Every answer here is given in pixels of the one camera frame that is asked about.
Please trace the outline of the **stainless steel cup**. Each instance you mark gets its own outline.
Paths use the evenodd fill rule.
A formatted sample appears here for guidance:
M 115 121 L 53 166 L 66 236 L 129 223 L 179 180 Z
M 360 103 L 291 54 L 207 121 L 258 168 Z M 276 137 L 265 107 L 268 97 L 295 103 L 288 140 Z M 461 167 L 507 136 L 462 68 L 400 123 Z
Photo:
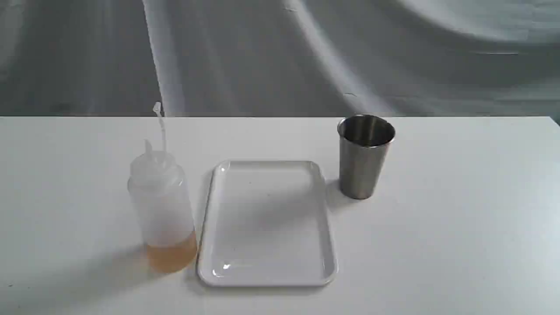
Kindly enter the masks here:
M 396 130 L 379 116 L 360 114 L 342 119 L 337 132 L 339 189 L 350 199 L 369 199 L 396 137 Z

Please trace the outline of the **white rectangular plastic tray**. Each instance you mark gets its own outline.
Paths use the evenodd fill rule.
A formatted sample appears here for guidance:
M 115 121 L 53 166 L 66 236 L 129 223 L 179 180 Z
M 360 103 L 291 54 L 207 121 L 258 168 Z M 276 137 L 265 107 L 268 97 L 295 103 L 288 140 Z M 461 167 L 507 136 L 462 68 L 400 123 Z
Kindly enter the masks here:
M 210 287 L 323 287 L 338 273 L 326 182 L 308 160 L 213 170 L 197 273 Z

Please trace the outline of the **grey fabric backdrop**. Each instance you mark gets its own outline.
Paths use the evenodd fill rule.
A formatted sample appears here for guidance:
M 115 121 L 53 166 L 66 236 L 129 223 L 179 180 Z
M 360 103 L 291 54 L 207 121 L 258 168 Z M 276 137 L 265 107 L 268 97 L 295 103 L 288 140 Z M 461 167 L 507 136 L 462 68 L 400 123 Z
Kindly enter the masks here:
M 550 116 L 557 0 L 3 0 L 2 116 Z

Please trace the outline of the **clear plastic squeeze bottle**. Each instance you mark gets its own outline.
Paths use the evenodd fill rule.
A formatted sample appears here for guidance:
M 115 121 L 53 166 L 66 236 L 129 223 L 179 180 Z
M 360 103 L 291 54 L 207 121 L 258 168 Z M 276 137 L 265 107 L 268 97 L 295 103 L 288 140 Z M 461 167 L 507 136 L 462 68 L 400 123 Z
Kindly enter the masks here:
M 162 103 L 152 110 L 162 146 L 156 150 L 144 141 L 144 152 L 130 163 L 127 189 L 150 266 L 157 273 L 176 273 L 196 259 L 198 239 L 186 174 L 167 148 Z

